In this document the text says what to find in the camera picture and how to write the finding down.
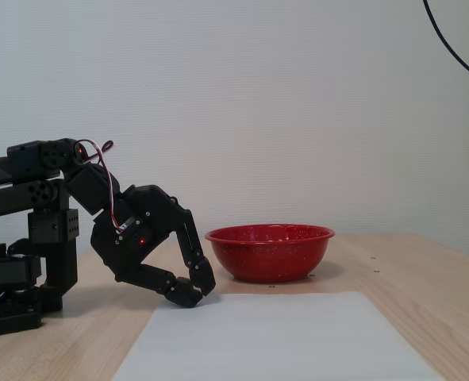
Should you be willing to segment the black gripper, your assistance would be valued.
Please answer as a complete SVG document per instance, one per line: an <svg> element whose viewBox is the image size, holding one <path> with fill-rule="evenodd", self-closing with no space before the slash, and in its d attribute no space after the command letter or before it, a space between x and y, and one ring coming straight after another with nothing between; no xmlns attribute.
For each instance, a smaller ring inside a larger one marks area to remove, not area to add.
<svg viewBox="0 0 469 381"><path fill-rule="evenodd" d="M215 288L213 269L202 250L192 213L175 198L155 185L130 186L115 200L114 212L128 226L116 229L110 212L104 210L94 219L90 243L119 283L154 291L185 308L195 307L202 294L207 296ZM176 232L190 280L143 264L172 232Z"/></svg>

